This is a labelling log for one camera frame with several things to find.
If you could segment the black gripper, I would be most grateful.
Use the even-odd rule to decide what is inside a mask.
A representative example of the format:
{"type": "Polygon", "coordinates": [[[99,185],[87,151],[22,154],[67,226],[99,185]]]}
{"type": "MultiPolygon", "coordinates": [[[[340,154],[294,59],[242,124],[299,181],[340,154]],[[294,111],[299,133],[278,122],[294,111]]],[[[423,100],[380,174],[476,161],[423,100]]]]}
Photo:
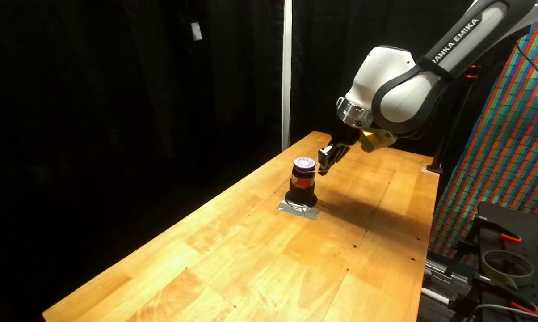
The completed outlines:
{"type": "Polygon", "coordinates": [[[333,133],[330,143],[319,151],[319,174],[326,176],[358,140],[358,129],[340,129],[333,133]]]}

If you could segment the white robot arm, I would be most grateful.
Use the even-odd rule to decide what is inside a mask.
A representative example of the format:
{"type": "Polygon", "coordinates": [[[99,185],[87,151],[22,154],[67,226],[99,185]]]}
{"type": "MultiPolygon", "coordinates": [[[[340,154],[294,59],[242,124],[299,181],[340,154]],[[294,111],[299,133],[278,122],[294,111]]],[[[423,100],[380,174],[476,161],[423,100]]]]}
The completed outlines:
{"type": "Polygon", "coordinates": [[[437,100],[492,47],[538,20],[538,0],[474,0],[424,56],[374,47],[337,100],[339,127],[319,151],[326,176],[356,143],[364,151],[417,138],[435,118],[437,100]]]}

